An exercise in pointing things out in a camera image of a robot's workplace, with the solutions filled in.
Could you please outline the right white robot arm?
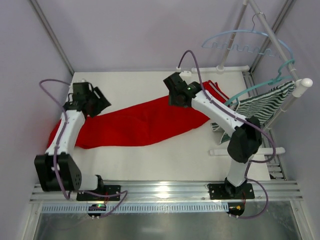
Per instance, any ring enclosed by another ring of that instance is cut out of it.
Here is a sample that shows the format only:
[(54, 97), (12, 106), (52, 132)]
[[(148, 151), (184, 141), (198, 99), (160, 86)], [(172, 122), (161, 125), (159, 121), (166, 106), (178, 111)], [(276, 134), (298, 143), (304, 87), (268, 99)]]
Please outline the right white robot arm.
[(249, 160), (262, 144), (260, 121), (231, 110), (215, 99), (202, 82), (186, 83), (181, 73), (175, 72), (163, 82), (169, 91), (171, 106), (193, 108), (217, 123), (230, 137), (227, 153), (231, 164), (224, 180), (224, 192), (231, 198), (241, 196), (248, 182)]

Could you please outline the red trousers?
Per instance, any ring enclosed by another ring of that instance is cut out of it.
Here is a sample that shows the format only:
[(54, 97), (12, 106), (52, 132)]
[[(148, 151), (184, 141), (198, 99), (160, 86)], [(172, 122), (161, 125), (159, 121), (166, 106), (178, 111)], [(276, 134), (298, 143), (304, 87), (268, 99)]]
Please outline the red trousers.
[(191, 107), (169, 105), (169, 97), (163, 96), (87, 117), (75, 145), (82, 149), (142, 147), (197, 129), (208, 121), (209, 117)]

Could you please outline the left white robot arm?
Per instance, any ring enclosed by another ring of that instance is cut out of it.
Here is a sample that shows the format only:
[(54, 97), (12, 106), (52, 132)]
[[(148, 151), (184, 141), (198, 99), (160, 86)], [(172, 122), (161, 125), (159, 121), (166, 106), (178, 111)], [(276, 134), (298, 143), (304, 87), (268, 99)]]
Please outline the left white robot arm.
[(94, 118), (111, 103), (98, 87), (87, 81), (70, 85), (71, 92), (61, 104), (39, 82), (40, 88), (62, 111), (60, 123), (52, 142), (44, 154), (37, 155), (34, 166), (44, 192), (61, 192), (69, 200), (72, 192), (83, 192), (96, 197), (103, 196), (104, 183), (98, 174), (83, 174), (73, 159), (76, 141), (87, 117)]

